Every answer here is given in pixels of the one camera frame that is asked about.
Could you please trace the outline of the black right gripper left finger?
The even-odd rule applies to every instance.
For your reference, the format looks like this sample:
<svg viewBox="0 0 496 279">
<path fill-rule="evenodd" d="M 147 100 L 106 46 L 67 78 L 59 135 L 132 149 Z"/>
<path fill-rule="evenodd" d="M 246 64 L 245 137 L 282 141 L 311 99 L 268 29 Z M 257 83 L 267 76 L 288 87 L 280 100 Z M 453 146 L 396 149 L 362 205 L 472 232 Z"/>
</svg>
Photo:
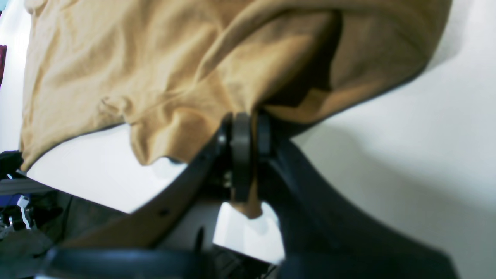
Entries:
<svg viewBox="0 0 496 279">
<path fill-rule="evenodd" d="M 202 195 L 245 202 L 253 181 L 251 118 L 228 114 L 187 168 L 134 213 L 48 252 L 42 279 L 221 279 L 204 249 L 206 229 L 189 229 L 192 244 L 159 248 Z"/>
</svg>

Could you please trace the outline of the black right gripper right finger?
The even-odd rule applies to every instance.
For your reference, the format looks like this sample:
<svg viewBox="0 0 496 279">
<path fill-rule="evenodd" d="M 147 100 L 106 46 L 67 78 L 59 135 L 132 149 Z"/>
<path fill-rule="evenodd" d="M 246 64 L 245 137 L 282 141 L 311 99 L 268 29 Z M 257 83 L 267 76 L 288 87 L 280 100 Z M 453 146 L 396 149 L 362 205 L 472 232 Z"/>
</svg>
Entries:
<svg viewBox="0 0 496 279">
<path fill-rule="evenodd" d="M 457 279 L 445 253 L 399 233 L 324 180 L 266 114 L 256 121 L 258 197 L 276 213 L 279 279 Z"/>
</svg>

